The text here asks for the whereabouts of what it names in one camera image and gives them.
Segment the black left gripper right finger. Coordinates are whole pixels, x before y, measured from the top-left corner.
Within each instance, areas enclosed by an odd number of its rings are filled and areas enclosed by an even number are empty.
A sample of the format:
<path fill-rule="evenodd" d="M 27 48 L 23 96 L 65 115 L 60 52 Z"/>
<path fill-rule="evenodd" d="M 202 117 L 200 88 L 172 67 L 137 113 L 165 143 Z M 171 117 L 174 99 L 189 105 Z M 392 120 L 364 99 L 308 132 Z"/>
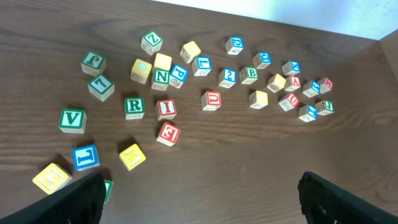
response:
<path fill-rule="evenodd" d="M 397 224 L 397 217 L 328 180 L 306 171 L 298 183 L 302 214 L 308 223 Z"/>

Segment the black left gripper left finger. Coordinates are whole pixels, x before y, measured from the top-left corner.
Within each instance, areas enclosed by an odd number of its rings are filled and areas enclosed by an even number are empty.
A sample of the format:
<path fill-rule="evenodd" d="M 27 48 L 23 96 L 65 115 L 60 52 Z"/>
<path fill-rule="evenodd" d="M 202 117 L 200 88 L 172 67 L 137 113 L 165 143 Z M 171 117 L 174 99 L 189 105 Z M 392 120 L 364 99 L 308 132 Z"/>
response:
<path fill-rule="evenodd" d="M 1 219 L 3 224 L 98 224 L 106 187 L 100 172 L 91 173 L 38 202 Z"/>

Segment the red A block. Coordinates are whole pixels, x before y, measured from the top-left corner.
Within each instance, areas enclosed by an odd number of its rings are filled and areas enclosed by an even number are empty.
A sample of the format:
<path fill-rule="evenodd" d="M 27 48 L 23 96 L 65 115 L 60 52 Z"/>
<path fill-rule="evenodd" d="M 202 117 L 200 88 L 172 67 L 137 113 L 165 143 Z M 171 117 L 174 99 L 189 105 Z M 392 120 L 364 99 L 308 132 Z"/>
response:
<path fill-rule="evenodd" d="M 284 86 L 285 91 L 295 91 L 301 87 L 301 82 L 298 76 L 291 75 L 286 78 Z"/>

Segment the red I block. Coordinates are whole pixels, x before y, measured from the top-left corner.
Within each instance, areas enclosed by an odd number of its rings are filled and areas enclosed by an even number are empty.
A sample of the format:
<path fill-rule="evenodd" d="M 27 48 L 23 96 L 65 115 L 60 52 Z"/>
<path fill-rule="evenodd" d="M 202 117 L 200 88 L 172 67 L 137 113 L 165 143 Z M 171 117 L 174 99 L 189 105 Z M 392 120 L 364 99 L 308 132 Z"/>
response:
<path fill-rule="evenodd" d="M 174 100 L 159 100 L 155 104 L 155 112 L 158 121 L 173 119 L 177 115 L 177 109 Z"/>

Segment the blue 2 block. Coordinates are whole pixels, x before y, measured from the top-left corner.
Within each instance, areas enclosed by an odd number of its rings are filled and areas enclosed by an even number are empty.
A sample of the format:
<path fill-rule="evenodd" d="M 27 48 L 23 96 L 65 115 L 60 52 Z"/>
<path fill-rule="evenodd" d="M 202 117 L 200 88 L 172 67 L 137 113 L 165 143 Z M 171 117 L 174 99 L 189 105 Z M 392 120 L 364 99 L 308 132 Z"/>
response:
<path fill-rule="evenodd" d="M 237 72 L 230 68 L 224 68 L 218 76 L 218 86 L 231 88 L 237 82 Z"/>

